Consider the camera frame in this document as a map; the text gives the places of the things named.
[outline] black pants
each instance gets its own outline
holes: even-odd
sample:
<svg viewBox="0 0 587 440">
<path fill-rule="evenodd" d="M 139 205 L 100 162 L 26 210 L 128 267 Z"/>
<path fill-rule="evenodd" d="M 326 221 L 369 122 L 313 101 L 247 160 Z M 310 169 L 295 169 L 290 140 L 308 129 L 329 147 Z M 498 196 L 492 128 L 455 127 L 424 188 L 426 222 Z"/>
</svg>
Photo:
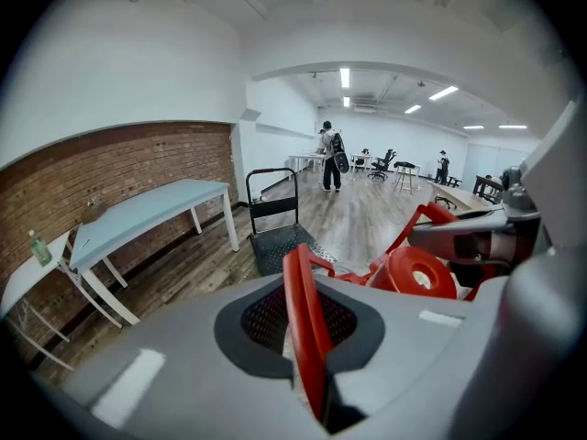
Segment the black pants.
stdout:
<svg viewBox="0 0 587 440">
<path fill-rule="evenodd" d="M 325 189 L 330 189 L 330 174 L 334 176 L 334 187 L 337 189 L 340 188 L 340 171 L 337 168 L 336 163 L 334 162 L 334 157 L 327 159 L 326 163 L 324 164 L 324 184 Z"/>
</svg>

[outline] bar stool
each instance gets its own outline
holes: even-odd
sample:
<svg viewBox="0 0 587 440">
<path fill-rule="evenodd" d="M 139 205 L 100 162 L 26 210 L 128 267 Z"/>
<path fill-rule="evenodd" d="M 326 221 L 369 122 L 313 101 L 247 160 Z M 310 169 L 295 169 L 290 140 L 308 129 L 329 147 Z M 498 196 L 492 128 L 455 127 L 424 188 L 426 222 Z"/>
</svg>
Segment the bar stool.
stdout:
<svg viewBox="0 0 587 440">
<path fill-rule="evenodd" d="M 412 191 L 412 169 L 415 167 L 415 165 L 412 163 L 409 163 L 407 161 L 397 161 L 394 164 L 394 167 L 396 168 L 396 171 L 398 171 L 400 168 L 402 169 L 402 171 L 400 172 L 399 177 L 395 181 L 395 186 L 393 187 L 393 191 L 395 192 L 395 189 L 397 189 L 397 185 L 401 182 L 402 185 L 400 187 L 400 192 L 402 191 L 402 189 L 406 189 L 411 194 L 413 192 Z M 407 176 L 409 176 L 409 182 L 410 182 L 409 189 L 407 187 L 404 187 L 406 174 L 407 174 Z"/>
</svg>

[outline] white table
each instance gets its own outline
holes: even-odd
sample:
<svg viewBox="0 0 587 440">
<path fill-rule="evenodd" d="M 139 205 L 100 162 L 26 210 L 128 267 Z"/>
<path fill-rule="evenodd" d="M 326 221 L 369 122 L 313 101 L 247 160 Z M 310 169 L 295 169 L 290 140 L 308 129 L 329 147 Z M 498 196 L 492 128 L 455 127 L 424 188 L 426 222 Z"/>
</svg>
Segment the white table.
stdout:
<svg viewBox="0 0 587 440">
<path fill-rule="evenodd" d="M 6 316 L 6 314 L 18 303 L 19 300 L 23 300 L 24 302 L 24 310 L 25 312 L 30 309 L 30 311 L 38 317 L 38 319 L 46 325 L 54 334 L 59 336 L 65 342 L 70 342 L 70 339 L 63 335 L 59 330 L 53 327 L 43 316 L 24 298 L 25 294 L 32 289 L 37 283 L 39 283 L 43 277 L 48 275 L 52 270 L 60 270 L 61 272 L 65 273 L 73 284 L 77 287 L 77 289 L 83 294 L 85 298 L 87 298 L 104 316 L 106 316 L 110 321 L 112 321 L 118 327 L 122 327 L 116 320 L 112 318 L 108 313 L 105 312 L 103 308 L 96 303 L 96 301 L 90 296 L 90 294 L 85 291 L 82 287 L 81 279 L 78 278 L 73 272 L 70 271 L 65 258 L 63 257 L 63 251 L 66 246 L 68 246 L 68 238 L 70 232 L 66 232 L 63 235 L 59 236 L 58 238 L 54 239 L 48 244 L 49 251 L 51 253 L 51 261 L 45 265 L 41 266 L 39 261 L 35 256 L 31 256 L 28 258 L 17 270 L 15 270 L 10 279 L 8 280 L 8 284 L 6 285 L 4 294 L 2 295 L 2 302 L 0 303 L 0 320 L 6 318 L 6 320 L 14 326 L 15 330 L 27 340 L 34 348 L 36 348 L 39 352 L 45 354 L 48 358 L 53 360 L 54 362 L 60 364 L 62 367 L 66 369 L 73 370 L 71 366 L 60 360 L 59 358 L 53 356 L 50 352 L 45 350 L 41 345 L 35 342 L 31 337 L 29 337 L 24 327 L 20 327 L 18 324 L 14 323 L 10 318 Z"/>
<path fill-rule="evenodd" d="M 470 210 L 486 210 L 490 208 L 490 204 L 485 202 L 481 197 L 469 191 L 463 191 L 460 188 L 443 186 L 436 184 L 433 181 L 428 181 L 432 186 L 433 197 L 434 194 L 440 197 L 449 199 L 452 203 L 458 206 L 461 211 Z"/>
<path fill-rule="evenodd" d="M 223 198 L 230 245 L 236 252 L 238 240 L 228 198 L 228 184 L 185 179 L 117 203 L 91 224 L 80 226 L 73 244 L 70 268 L 78 269 L 88 284 L 115 312 L 135 325 L 139 319 L 95 276 L 92 266 L 102 260 L 116 280 L 127 287 L 126 281 L 112 265 L 108 255 L 154 226 L 187 210 L 191 211 L 195 229 L 201 234 L 202 228 L 194 207 L 218 196 Z"/>
<path fill-rule="evenodd" d="M 312 161 L 312 167 L 313 167 L 313 172 L 316 172 L 316 161 L 320 161 L 320 164 L 322 165 L 322 160 L 324 159 L 326 155 L 322 155 L 320 153 L 300 153 L 299 155 L 289 155 L 289 167 L 294 170 L 296 173 L 301 169 L 300 168 L 300 160 L 311 160 Z M 295 168 L 292 165 L 292 161 L 295 161 Z"/>
<path fill-rule="evenodd" d="M 358 159 L 363 159 L 365 160 L 365 166 L 364 168 L 369 167 L 369 171 L 371 171 L 371 163 L 373 162 L 373 156 L 372 155 L 365 155 L 364 153 L 353 153 L 352 155 L 350 155 L 350 167 L 352 168 L 353 172 L 355 171 L 355 161 L 353 160 L 358 160 Z"/>
</svg>

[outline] light blue table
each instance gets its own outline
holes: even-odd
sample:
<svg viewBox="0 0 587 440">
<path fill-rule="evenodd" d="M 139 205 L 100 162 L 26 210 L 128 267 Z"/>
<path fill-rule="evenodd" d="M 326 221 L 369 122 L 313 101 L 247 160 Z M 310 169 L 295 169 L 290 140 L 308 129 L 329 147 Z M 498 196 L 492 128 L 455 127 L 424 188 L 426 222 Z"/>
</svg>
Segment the light blue table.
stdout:
<svg viewBox="0 0 587 440">
<path fill-rule="evenodd" d="M 115 312 L 135 325 L 139 319 L 108 291 L 92 272 L 92 266 L 102 260 L 116 280 L 127 287 L 108 255 L 154 226 L 187 210 L 192 213 L 197 232 L 202 233 L 194 207 L 218 196 L 223 197 L 230 245 L 236 252 L 238 240 L 228 199 L 228 184 L 186 179 L 126 199 L 110 207 L 95 222 L 80 226 L 73 244 L 70 268 L 78 269 L 88 284 Z"/>
</svg>

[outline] green bottle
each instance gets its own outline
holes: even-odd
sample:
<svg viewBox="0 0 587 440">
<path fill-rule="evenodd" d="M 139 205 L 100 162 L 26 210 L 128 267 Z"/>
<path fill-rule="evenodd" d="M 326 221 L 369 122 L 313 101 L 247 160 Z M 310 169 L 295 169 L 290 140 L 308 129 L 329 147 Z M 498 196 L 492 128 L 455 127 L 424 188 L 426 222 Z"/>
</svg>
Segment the green bottle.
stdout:
<svg viewBox="0 0 587 440">
<path fill-rule="evenodd" d="M 51 262 L 51 253 L 47 247 L 47 243 L 40 236 L 35 238 L 35 232 L 33 230 L 30 230 L 28 235 L 33 239 L 33 242 L 30 244 L 30 250 L 41 266 L 47 266 Z"/>
</svg>

